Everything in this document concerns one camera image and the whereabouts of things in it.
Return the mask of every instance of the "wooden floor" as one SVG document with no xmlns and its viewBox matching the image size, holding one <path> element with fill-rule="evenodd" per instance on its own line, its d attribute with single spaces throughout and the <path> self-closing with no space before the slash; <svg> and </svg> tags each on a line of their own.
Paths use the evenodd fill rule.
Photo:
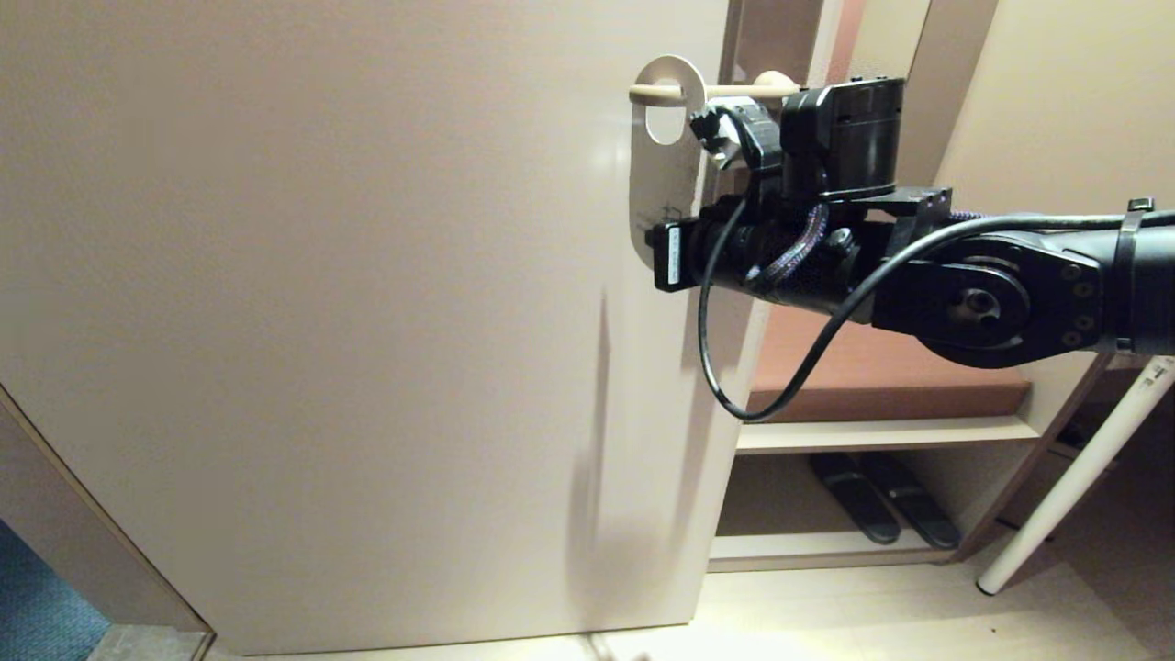
<svg viewBox="0 0 1175 661">
<path fill-rule="evenodd" d="M 948 566 L 711 574 L 684 627 L 270 661 L 1175 659 L 1173 418 L 998 596 L 974 581 L 1007 533 Z M 206 659 L 234 657 L 213 646 Z"/>
</svg>

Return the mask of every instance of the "label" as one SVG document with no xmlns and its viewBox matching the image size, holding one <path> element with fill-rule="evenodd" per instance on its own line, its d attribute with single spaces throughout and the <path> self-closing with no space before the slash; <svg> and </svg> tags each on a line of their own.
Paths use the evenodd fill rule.
<svg viewBox="0 0 1175 661">
<path fill-rule="evenodd" d="M 682 279 L 682 228 L 669 228 L 669 283 L 677 284 Z"/>
</svg>

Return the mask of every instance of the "white door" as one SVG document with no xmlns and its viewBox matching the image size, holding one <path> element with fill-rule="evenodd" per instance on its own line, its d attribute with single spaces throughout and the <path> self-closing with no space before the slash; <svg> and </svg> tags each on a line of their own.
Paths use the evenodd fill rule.
<svg viewBox="0 0 1175 661">
<path fill-rule="evenodd" d="M 737 426 L 626 86 L 725 5 L 4 2 L 0 383 L 236 652 L 689 620 Z"/>
</svg>

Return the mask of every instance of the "black cable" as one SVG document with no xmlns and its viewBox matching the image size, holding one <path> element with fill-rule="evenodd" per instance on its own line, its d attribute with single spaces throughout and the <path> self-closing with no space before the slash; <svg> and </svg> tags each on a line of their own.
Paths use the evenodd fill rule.
<svg viewBox="0 0 1175 661">
<path fill-rule="evenodd" d="M 860 284 L 857 285 L 855 289 L 853 289 L 852 294 L 845 297 L 837 310 L 828 317 L 828 321 L 825 322 L 824 328 L 820 330 L 820 335 L 817 336 L 817 339 L 812 343 L 812 348 L 808 350 L 807 356 L 804 357 L 804 362 L 800 363 L 799 369 L 795 371 L 791 382 L 788 382 L 787 387 L 784 389 L 784 392 L 780 393 L 776 402 L 771 403 L 766 409 L 752 413 L 732 403 L 730 398 L 726 397 L 726 393 L 723 392 L 721 386 L 718 385 L 718 379 L 714 377 L 713 365 L 711 365 L 710 362 L 710 342 L 706 337 L 706 319 L 710 311 L 710 286 L 714 276 L 714 267 L 718 263 L 718 256 L 726 245 L 726 238 L 738 223 L 739 216 L 743 215 L 744 207 L 745 200 L 739 203 L 730 220 L 726 221 L 726 225 L 723 227 L 721 232 L 718 235 L 718 242 L 714 243 L 713 249 L 710 251 L 710 258 L 706 259 L 706 268 L 701 274 L 701 291 L 698 297 L 698 353 L 701 358 L 701 372 L 706 377 L 706 383 L 710 385 L 710 391 L 714 394 L 714 399 L 717 399 L 718 404 L 720 404 L 731 416 L 745 423 L 759 423 L 766 420 L 787 406 L 795 394 L 799 393 L 800 389 L 804 387 L 804 383 L 820 362 L 820 357 L 822 357 L 825 350 L 828 349 L 828 345 L 837 336 L 840 326 L 848 321 L 848 317 L 852 316 L 853 311 L 886 277 L 889 276 L 891 272 L 904 265 L 906 262 L 918 258 L 919 256 L 922 256 L 951 241 L 987 231 L 1006 231 L 1009 229 L 1113 229 L 1122 223 L 1121 215 L 1003 215 L 968 220 L 927 234 L 909 245 L 906 245 L 902 250 L 878 267 L 877 270 L 871 272 L 865 279 L 861 281 Z M 1175 211 L 1156 211 L 1143 216 L 1144 227 L 1171 223 L 1175 223 Z"/>
</svg>

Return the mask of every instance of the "blue carpet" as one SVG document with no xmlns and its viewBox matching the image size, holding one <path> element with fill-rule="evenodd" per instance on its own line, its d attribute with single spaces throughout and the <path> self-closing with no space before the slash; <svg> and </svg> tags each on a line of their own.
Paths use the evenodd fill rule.
<svg viewBox="0 0 1175 661">
<path fill-rule="evenodd" d="M 0 661 L 85 661 L 109 626 L 0 521 Z"/>
</svg>

